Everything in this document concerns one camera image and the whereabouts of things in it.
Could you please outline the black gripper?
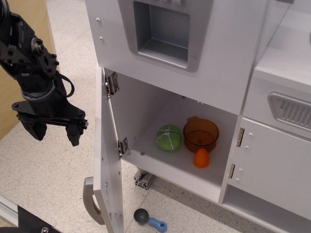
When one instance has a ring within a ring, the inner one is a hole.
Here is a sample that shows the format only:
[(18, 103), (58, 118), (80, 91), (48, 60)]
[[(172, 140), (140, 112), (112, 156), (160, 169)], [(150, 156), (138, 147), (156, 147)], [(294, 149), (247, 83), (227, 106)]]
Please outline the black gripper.
[(48, 92), (22, 92), (24, 101), (12, 104), (26, 131), (36, 140), (41, 141), (47, 130), (46, 124), (65, 126), (72, 146), (78, 146), (83, 128), (88, 126), (85, 112), (68, 101), (74, 92), (67, 94), (62, 82), (54, 82)]

